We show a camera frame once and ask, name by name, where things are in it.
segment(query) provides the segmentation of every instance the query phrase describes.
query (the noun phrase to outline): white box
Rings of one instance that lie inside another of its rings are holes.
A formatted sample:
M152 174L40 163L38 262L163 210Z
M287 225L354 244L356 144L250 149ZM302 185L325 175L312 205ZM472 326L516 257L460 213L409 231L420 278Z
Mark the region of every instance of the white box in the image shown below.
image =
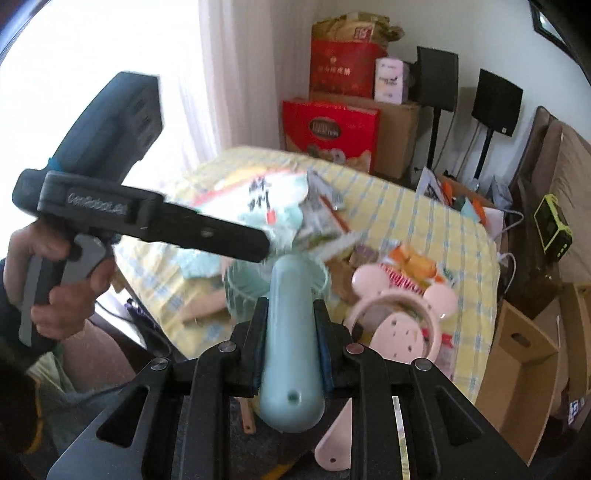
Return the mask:
M408 99L409 66L402 60L384 57L375 62L376 102L400 105Z

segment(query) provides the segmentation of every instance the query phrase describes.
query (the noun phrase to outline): white wall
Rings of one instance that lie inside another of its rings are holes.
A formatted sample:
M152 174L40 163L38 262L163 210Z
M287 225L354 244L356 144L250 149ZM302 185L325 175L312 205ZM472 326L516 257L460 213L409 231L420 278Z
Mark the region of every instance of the white wall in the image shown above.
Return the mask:
M456 160L463 157L474 132L476 121L471 112L480 68L505 77L524 90L513 137L497 133L493 136L481 175L484 186L493 174L511 179L538 105L544 105L591 140L591 86L569 56L534 32L527 0L333 0L323 13L336 15L360 9L388 15L393 24L405 30L404 38L390 45L391 56L414 62L417 45L459 55L459 108L438 171L453 168ZM429 110L423 109L415 166L422 167L426 162ZM451 118L448 112L441 115L436 159ZM484 137L483 129L469 157L464 180L471 178L476 169Z

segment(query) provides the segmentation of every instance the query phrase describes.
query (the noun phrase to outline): table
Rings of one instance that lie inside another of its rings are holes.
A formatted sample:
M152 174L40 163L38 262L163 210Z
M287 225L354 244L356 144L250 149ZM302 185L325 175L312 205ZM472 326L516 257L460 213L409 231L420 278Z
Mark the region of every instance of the table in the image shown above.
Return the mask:
M364 232L365 242L380 248L392 239L409 242L457 273L459 313L442 323L453 335L457 351L453 381L472 402L476 400L492 343L496 317L499 267L496 248L485 229L472 220L411 190L305 155L252 147L225 151L179 182L167 187L170 200L189 204L240 168L314 167L345 195L343 212L350 228ZM175 263L177 248L124 238L116 248L119 267L131 287L164 331L186 356L199 356L229 338L227 312L183 325L176 313L196 295L220 287L220 280L186 280ZM332 320L345 318L347 305L332 299Z

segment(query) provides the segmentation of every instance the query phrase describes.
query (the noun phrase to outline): teal basket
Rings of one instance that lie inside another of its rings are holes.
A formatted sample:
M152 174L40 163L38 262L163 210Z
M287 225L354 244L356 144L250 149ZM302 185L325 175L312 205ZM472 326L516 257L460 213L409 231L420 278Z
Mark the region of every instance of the teal basket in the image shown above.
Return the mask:
M301 257L308 262L315 299L328 300L330 274L326 266L306 255ZM268 259L256 264L237 260L226 270L226 305L236 321L249 321L255 311L256 301L268 295L271 288L271 270L275 261L276 259Z

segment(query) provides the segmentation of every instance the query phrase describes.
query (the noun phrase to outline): human hand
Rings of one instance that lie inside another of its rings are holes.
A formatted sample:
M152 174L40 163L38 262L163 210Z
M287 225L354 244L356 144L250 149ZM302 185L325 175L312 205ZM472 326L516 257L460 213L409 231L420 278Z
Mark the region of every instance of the human hand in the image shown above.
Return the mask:
M28 263L33 255L57 262L65 260L69 253L70 243L39 220L14 232L4 266L4 289L8 301L20 307ZM64 340L81 331L85 320L95 311L96 298L108 290L115 270L115 259L110 257L103 260L90 277L54 287L48 305L31 308L31 320L39 335Z

